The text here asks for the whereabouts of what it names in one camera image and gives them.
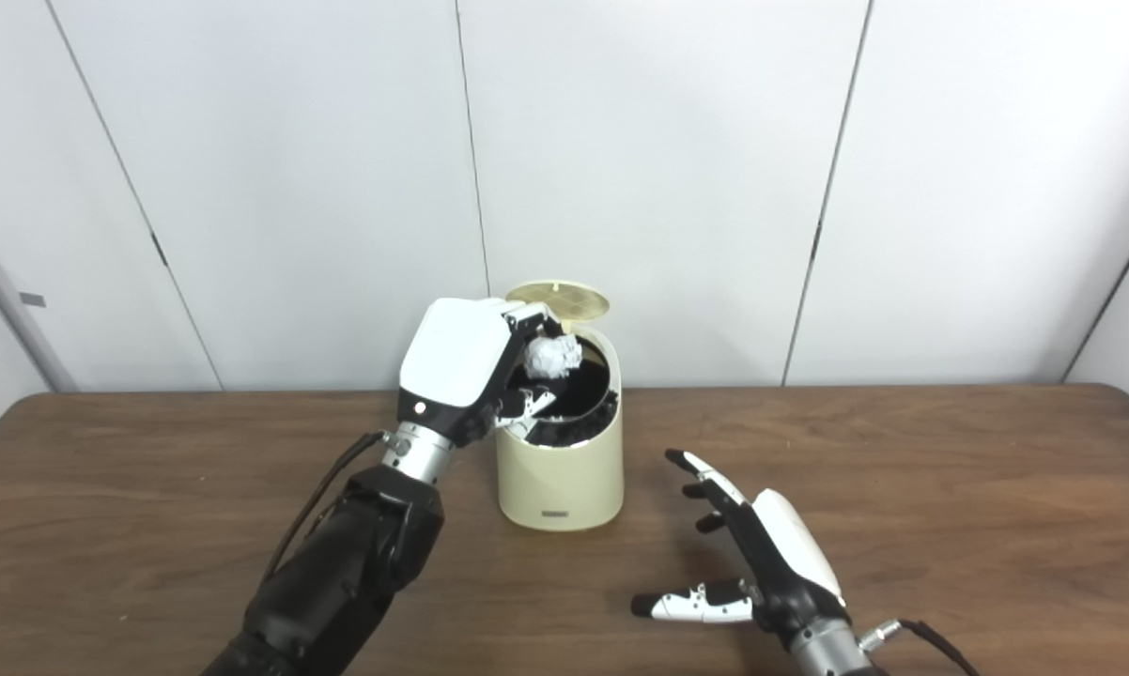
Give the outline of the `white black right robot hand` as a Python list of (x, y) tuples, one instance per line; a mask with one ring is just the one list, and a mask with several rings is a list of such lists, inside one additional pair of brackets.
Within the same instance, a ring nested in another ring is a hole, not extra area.
[(822, 623), (852, 623), (834, 570), (791, 501), (774, 489), (749, 498), (694, 453), (671, 448), (664, 457), (693, 476), (693, 483), (682, 488), (684, 495), (711, 504), (695, 530), (727, 530), (750, 574), (676, 591), (636, 594), (630, 600), (633, 616), (675, 623), (753, 623), (784, 646), (813, 634)]

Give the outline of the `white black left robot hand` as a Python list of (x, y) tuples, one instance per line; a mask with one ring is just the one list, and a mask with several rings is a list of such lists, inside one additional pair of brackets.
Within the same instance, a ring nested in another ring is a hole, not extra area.
[(510, 377), (532, 339), (564, 330), (546, 302), (444, 297), (425, 313), (399, 372), (397, 419), (466, 448), (496, 428), (539, 414), (567, 381)]

